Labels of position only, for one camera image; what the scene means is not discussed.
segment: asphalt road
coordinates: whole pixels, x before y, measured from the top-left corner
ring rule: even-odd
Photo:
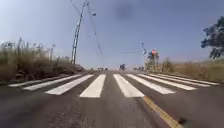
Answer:
[[[222,128],[224,87],[104,71],[0,87],[0,128]]]

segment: utility pole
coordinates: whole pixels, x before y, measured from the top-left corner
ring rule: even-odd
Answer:
[[[54,47],[56,47],[55,44],[53,44],[53,45],[52,45],[52,48],[51,48],[50,61],[52,61],[52,56],[53,56]]]
[[[147,69],[147,49],[145,48],[145,46],[144,46],[144,43],[142,43],[142,52],[143,52],[143,63],[144,63],[144,71],[146,71],[146,69]]]
[[[72,46],[72,60],[71,60],[72,64],[76,64],[77,44],[78,44],[78,38],[79,38],[80,25],[81,25],[82,18],[83,18],[83,10],[84,10],[84,7],[88,6],[88,5],[89,5],[89,2],[84,2],[83,3],[82,11],[81,11],[81,14],[80,14],[80,19],[79,19],[78,25],[76,27],[74,43],[73,43],[73,46]]]

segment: sky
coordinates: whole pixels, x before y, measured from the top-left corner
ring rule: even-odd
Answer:
[[[141,66],[142,42],[149,51],[159,51],[160,62],[166,57],[175,62],[206,60],[210,49],[200,46],[203,30],[224,15],[223,0],[89,1],[97,36],[85,8],[77,50],[77,63],[85,68]],[[73,2],[81,12],[84,0]],[[78,20],[69,0],[0,0],[0,42],[21,36],[46,48],[55,44],[55,56],[71,57]]]

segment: dry grass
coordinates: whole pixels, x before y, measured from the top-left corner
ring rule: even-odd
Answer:
[[[50,61],[47,53],[48,51],[41,44],[31,46],[22,39],[17,43],[2,44],[0,47],[0,84],[77,72],[77,66],[70,64],[69,60],[58,58]]]
[[[158,65],[157,72],[199,80],[224,82],[224,59],[185,63],[174,63],[166,59]]]

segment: zebra crossing stripe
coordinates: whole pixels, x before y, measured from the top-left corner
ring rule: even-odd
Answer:
[[[54,89],[51,89],[45,93],[48,93],[48,94],[54,94],[54,95],[61,95],[65,92],[67,92],[68,90],[72,89],[73,87],[77,86],[78,84],[82,83],[83,81],[89,79],[90,77],[92,77],[93,75],[86,75],[86,76],[83,76],[79,79],[76,79],[72,82],[69,82],[67,84],[64,84],[62,86],[59,86],[57,88],[54,88]]]
[[[26,89],[26,90],[36,90],[36,89],[39,89],[39,88],[43,88],[43,87],[46,87],[46,86],[49,86],[49,85],[52,85],[52,84],[56,84],[56,83],[59,83],[59,82],[62,82],[62,81],[65,81],[65,80],[68,80],[68,79],[71,79],[71,78],[75,78],[75,77],[79,77],[81,75],[74,75],[74,76],[70,76],[70,77],[66,77],[66,78],[62,78],[62,79],[58,79],[58,80],[54,80],[54,81],[49,81],[49,82],[45,82],[45,83],[41,83],[41,84],[37,84],[37,85],[33,85],[33,86],[28,86],[28,87],[25,87],[23,89]]]
[[[155,76],[155,77],[163,78],[166,80],[173,80],[173,81],[181,82],[181,83],[185,83],[185,84],[197,85],[197,86],[201,86],[201,87],[209,87],[210,86],[208,84],[200,84],[200,83],[194,83],[194,82],[190,82],[190,81],[183,81],[183,80],[178,80],[178,79],[174,79],[174,78],[158,76],[158,75],[154,75],[154,74],[150,74],[150,76]]]
[[[192,82],[199,82],[199,83],[203,83],[203,84],[218,85],[218,83],[214,83],[214,82],[194,80],[194,79],[187,79],[187,78],[182,78],[182,77],[177,77],[177,76],[169,76],[169,75],[164,75],[164,74],[158,74],[158,75],[165,76],[165,77],[170,77],[170,78],[177,78],[177,79],[180,79],[180,80],[187,80],[187,81],[192,81]]]
[[[90,86],[85,91],[82,92],[80,97],[99,98],[103,89],[105,78],[106,78],[105,74],[98,76],[90,84]]]
[[[121,75],[114,74],[115,80],[117,81],[118,86],[120,87],[122,93],[125,97],[144,97],[138,89],[136,89],[132,84],[125,80]]]
[[[165,88],[165,87],[161,87],[159,85],[156,85],[154,83],[151,83],[151,82],[148,82],[140,77],[137,77],[137,76],[134,76],[132,74],[127,74],[127,76],[131,77],[132,79],[135,79],[136,81],[142,83],[143,85],[153,89],[153,90],[156,90],[157,92],[159,93],[162,93],[162,94],[170,94],[170,93],[175,93],[174,91],[168,89],[168,88]]]
[[[194,90],[194,89],[196,89],[194,87],[190,87],[190,86],[186,86],[186,85],[183,85],[183,84],[170,82],[170,81],[167,81],[167,80],[154,78],[154,77],[151,77],[151,76],[146,76],[146,75],[143,75],[143,74],[139,74],[139,76],[142,76],[142,77],[145,77],[145,78],[148,78],[148,79],[151,79],[151,80],[155,80],[155,81],[158,81],[160,83],[167,84],[167,85],[171,85],[171,86],[174,86],[174,87],[178,87],[178,88],[181,88],[181,89],[185,89],[185,90]]]
[[[60,78],[60,76],[59,77],[47,78],[47,79],[43,79],[43,80],[34,80],[34,81],[27,81],[27,82],[24,82],[24,83],[10,84],[8,86],[19,87],[19,86],[24,86],[24,85],[27,85],[27,84],[35,84],[35,83],[38,83],[38,82],[42,82],[42,81],[45,81],[45,80],[52,80],[52,79],[56,79],[56,78]]]

